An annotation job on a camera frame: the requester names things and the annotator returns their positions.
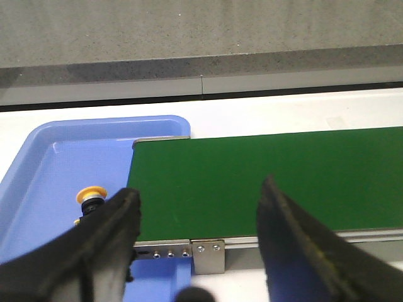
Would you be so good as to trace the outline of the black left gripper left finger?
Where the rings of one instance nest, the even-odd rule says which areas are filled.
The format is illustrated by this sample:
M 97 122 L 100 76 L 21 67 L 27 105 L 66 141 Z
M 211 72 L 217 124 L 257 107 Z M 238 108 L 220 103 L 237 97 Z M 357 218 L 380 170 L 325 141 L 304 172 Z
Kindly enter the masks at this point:
M 1 301 L 122 301 L 140 205 L 139 192 L 123 188 L 61 236 L 1 264 Z

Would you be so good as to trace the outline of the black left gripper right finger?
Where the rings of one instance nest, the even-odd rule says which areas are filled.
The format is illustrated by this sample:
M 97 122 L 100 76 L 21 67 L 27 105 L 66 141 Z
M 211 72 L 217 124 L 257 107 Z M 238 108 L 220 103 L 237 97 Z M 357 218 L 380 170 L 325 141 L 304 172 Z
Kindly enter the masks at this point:
M 283 193 L 272 176 L 256 212 L 271 301 L 402 301 L 402 271 L 355 247 Z

